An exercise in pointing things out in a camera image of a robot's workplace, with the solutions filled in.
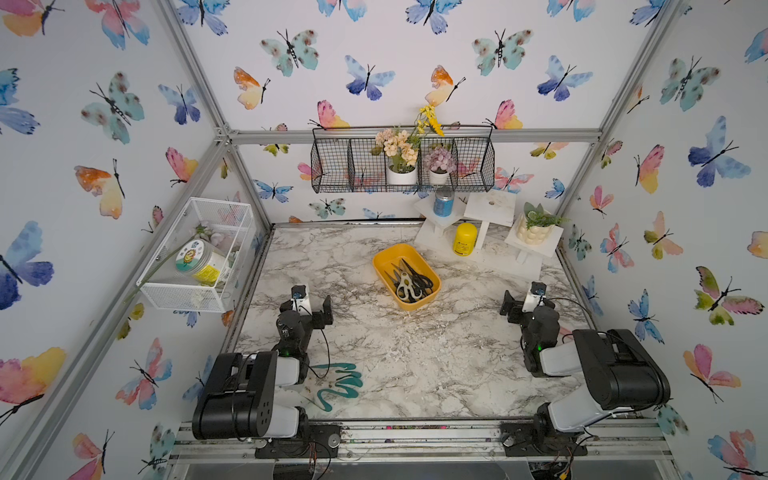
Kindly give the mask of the yellow plastic storage box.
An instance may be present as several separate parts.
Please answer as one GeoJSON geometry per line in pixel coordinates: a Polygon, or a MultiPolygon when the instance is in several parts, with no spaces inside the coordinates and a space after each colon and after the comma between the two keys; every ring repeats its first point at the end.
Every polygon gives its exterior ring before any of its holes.
{"type": "Polygon", "coordinates": [[[398,306],[407,312],[433,302],[441,280],[421,254],[411,245],[400,243],[377,253],[373,267],[398,306]]]}

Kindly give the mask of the small black scissors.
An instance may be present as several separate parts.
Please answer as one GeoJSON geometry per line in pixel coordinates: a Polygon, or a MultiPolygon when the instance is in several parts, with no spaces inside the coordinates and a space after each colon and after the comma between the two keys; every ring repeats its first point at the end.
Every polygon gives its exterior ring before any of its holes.
{"type": "Polygon", "coordinates": [[[387,279],[389,280],[389,282],[392,284],[395,293],[398,293],[399,286],[400,286],[399,278],[397,276],[393,277],[389,273],[385,273],[385,275],[386,275],[387,279]]]}

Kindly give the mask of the cream handled kitchen scissors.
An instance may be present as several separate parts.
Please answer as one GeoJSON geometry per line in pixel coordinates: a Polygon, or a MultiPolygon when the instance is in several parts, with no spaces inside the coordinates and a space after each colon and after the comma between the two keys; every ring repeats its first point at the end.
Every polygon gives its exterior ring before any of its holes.
{"type": "Polygon", "coordinates": [[[400,286],[396,295],[401,301],[415,303],[424,297],[424,292],[413,282],[407,270],[396,267],[394,273],[399,278],[400,286]]]}

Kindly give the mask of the large black scissors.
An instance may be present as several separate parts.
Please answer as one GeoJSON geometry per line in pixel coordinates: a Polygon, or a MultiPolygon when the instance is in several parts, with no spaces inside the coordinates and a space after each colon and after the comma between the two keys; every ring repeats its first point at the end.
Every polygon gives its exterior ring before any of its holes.
{"type": "Polygon", "coordinates": [[[434,283],[429,277],[417,272],[405,259],[401,259],[400,263],[409,272],[413,282],[418,285],[426,295],[433,293],[434,283]]]}

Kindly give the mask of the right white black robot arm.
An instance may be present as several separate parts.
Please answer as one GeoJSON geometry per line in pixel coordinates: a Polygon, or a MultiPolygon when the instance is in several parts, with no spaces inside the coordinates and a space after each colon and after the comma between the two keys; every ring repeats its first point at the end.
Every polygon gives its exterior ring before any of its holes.
{"type": "Polygon", "coordinates": [[[535,421],[541,432],[578,433],[614,413],[660,407],[671,399],[668,378],[630,331],[576,329],[562,334],[559,312],[540,282],[522,300],[506,291],[500,314],[520,327],[529,373],[584,378],[576,390],[538,408],[535,421]]]}

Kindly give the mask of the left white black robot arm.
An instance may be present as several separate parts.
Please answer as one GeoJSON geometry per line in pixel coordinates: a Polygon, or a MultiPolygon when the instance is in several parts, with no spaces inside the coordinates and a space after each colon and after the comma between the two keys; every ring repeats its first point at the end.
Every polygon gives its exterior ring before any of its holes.
{"type": "Polygon", "coordinates": [[[304,408],[280,405],[280,387],[301,385],[310,371],[309,343],[314,331],[333,324],[332,299],[310,310],[298,294],[280,306],[276,320],[278,343],[256,353],[224,353],[216,357],[191,429],[197,440],[248,438],[298,440],[308,437],[304,408]]]}

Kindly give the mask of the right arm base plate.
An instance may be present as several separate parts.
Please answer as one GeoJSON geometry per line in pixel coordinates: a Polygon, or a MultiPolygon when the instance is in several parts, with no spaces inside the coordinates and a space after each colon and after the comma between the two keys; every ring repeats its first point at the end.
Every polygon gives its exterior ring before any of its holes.
{"type": "Polygon", "coordinates": [[[500,438],[506,457],[586,456],[587,448],[577,433],[563,433],[547,423],[513,422],[500,425],[500,438]]]}

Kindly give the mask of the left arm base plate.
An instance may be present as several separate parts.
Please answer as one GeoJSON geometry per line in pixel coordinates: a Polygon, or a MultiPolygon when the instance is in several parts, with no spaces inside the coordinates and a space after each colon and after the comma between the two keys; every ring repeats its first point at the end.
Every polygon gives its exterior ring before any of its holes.
{"type": "Polygon", "coordinates": [[[310,421],[300,425],[291,438],[269,438],[257,446],[254,457],[259,460],[335,459],[341,444],[341,426],[310,421]]]}

